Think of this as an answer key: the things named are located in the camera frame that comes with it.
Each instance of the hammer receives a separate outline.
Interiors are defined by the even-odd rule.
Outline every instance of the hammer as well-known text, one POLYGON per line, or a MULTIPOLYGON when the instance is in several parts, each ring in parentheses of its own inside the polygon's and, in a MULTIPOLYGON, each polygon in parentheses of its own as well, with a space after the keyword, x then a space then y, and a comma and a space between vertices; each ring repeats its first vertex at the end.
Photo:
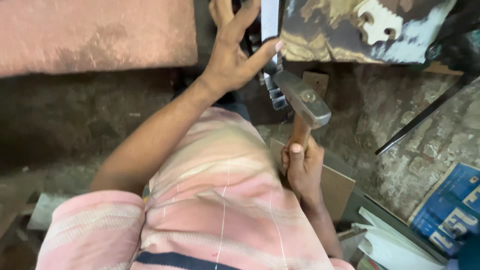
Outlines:
POLYGON ((273 81, 295 111, 291 142, 306 151, 312 129, 326 125, 332 113, 315 90, 294 74, 280 71, 273 75, 273 81))

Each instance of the hammer head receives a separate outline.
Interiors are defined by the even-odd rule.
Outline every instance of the hammer head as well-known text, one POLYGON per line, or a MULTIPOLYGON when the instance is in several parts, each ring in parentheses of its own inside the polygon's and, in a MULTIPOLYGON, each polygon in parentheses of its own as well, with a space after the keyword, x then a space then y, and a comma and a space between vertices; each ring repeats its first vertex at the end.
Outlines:
POLYGON ((295 113, 312 129, 328 123, 332 112, 325 101, 302 79, 288 71, 280 71, 273 76, 273 81, 290 102, 295 113))

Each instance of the person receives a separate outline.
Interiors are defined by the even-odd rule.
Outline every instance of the person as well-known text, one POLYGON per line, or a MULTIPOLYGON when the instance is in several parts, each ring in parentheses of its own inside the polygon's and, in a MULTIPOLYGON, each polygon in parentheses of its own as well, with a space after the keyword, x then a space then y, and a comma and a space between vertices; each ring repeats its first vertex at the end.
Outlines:
POLYGON ((218 30, 205 71, 118 146, 89 193, 54 211, 37 269, 353 269, 323 203, 323 149, 310 137, 305 153, 294 143, 282 151, 298 200, 251 123, 212 107, 282 47, 240 50, 260 0, 235 15, 230 0, 209 8, 218 30))

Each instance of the wooden hammer handle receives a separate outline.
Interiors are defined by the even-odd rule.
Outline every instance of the wooden hammer handle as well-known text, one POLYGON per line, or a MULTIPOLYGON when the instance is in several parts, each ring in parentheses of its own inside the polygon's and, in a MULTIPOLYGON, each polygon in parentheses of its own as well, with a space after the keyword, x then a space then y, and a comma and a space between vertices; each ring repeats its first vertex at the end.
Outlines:
POLYGON ((291 137, 292 143, 297 143, 303 146, 303 150, 307 150, 308 138, 310 137, 311 127, 296 113, 293 119, 293 134, 291 137))

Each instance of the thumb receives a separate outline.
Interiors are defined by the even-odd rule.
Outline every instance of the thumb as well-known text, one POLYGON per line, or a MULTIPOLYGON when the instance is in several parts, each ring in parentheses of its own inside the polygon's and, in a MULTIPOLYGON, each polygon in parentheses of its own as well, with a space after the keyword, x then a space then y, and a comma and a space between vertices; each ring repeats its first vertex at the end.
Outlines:
POLYGON ((277 38, 263 44, 242 66, 242 72, 248 77, 253 77, 280 51, 283 42, 277 38))
POLYGON ((303 159, 305 152, 300 144, 292 144, 290 146, 290 166, 289 169, 293 171, 303 170, 303 159))

